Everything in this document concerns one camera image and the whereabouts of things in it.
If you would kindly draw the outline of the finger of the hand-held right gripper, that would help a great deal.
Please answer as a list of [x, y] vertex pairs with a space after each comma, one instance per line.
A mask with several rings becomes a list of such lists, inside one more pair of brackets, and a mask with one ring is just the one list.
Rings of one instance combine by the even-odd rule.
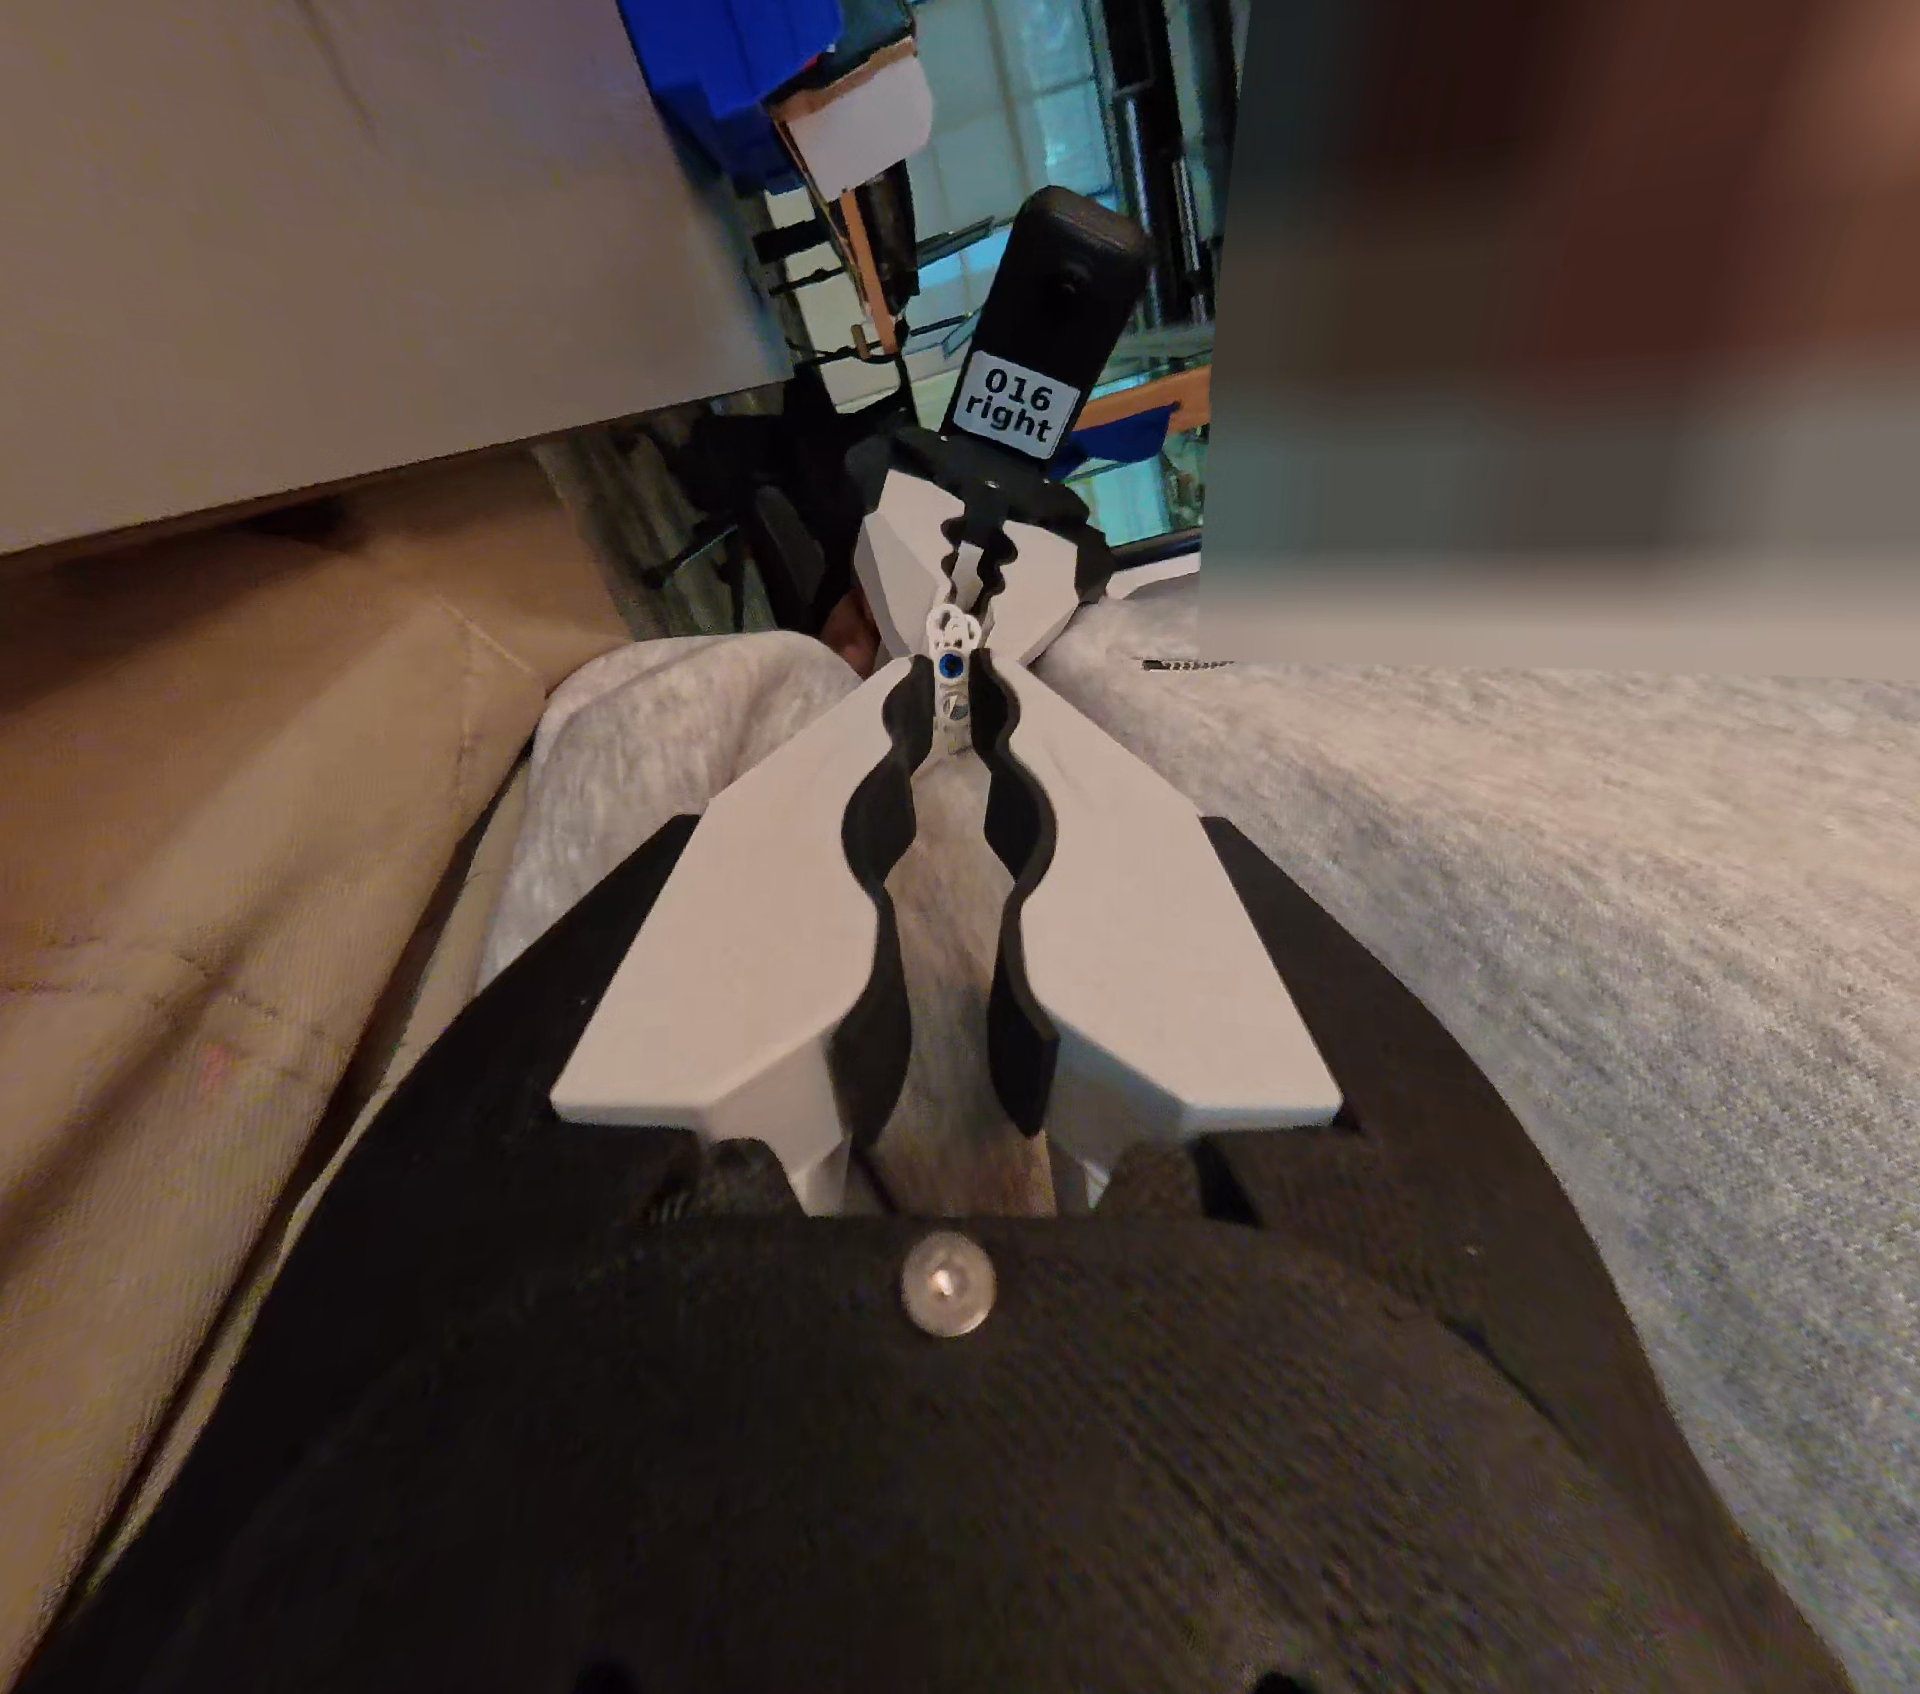
[[952, 603], [955, 531], [964, 524], [960, 497], [895, 466], [884, 474], [855, 538], [853, 576], [886, 660], [927, 648], [927, 617]]
[[1045, 529], [1001, 527], [997, 590], [986, 607], [981, 651], [995, 665], [1030, 665], [1051, 646], [1081, 607], [1078, 549]]

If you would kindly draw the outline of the white lego beam with blue pins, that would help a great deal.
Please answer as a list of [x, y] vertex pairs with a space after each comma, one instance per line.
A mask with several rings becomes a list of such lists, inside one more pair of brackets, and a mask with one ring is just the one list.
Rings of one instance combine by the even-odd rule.
[[924, 623], [924, 655], [932, 681], [932, 751], [957, 759], [972, 751], [974, 668], [983, 629], [957, 603], [940, 603]]

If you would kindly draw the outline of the grey zip hoodie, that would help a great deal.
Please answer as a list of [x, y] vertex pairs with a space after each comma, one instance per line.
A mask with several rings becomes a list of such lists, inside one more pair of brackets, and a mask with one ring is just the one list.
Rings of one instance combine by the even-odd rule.
[[1916, 695], [1133, 667], [1191, 617], [1041, 673], [1246, 834], [1348, 1121], [1008, 1228], [969, 1348], [694, 1280], [673, 1686], [1916, 1691]]

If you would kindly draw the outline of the beige pants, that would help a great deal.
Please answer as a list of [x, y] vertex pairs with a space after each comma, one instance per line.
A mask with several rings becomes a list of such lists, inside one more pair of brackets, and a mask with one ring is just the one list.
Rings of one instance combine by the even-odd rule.
[[529, 458], [3, 574], [2, 1663], [196, 1379], [468, 832], [626, 641]]

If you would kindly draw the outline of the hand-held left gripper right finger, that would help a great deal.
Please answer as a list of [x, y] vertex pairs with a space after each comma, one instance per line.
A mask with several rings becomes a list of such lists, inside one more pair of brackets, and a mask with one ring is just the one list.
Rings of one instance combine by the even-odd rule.
[[983, 837], [1012, 877], [988, 999], [995, 1102], [1090, 1211], [1135, 1148], [1330, 1126], [1341, 1090], [1207, 820], [1017, 665], [972, 659]]

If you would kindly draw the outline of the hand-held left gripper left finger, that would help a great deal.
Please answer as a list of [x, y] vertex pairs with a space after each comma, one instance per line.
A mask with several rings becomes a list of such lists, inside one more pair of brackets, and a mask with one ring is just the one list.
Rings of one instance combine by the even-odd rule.
[[717, 795], [559, 1071], [556, 1116], [755, 1143], [806, 1214], [842, 1213], [907, 1071], [890, 879], [924, 760], [918, 655]]

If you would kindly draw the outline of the black office chair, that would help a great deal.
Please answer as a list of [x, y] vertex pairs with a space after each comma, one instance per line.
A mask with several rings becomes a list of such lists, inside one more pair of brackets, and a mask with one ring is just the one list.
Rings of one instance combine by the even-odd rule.
[[755, 568], [773, 627], [820, 636], [851, 592], [851, 553], [865, 515], [848, 458], [877, 437], [915, 426], [907, 387], [839, 411], [820, 369], [804, 366], [779, 389], [779, 411], [706, 411], [681, 441], [650, 437], [694, 522], [683, 547], [647, 566], [640, 582], [659, 592], [717, 553], [733, 631], [745, 627], [745, 576]]

